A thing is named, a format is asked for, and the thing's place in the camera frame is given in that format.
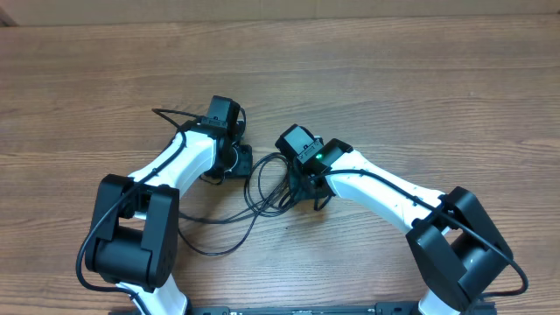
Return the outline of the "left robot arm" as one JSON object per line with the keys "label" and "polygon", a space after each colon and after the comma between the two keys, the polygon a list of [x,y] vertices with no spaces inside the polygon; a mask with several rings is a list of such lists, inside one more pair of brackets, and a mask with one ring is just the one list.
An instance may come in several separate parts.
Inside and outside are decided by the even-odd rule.
{"label": "left robot arm", "polygon": [[172,276],[180,199],[197,179],[220,185],[246,178],[253,162],[250,147],[241,143],[247,121],[239,103],[216,95],[206,114],[187,117],[151,163],[102,179],[75,262],[84,288],[124,293],[139,314],[190,311]]}

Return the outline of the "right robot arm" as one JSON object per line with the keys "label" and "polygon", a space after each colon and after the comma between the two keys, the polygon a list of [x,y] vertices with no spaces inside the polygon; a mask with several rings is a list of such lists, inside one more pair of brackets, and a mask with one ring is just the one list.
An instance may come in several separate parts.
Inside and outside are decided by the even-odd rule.
{"label": "right robot arm", "polygon": [[414,185],[368,161],[350,144],[324,142],[290,126],[276,147],[311,198],[358,203],[405,235],[428,287],[419,314],[467,314],[513,258],[477,197],[463,187],[449,193]]}

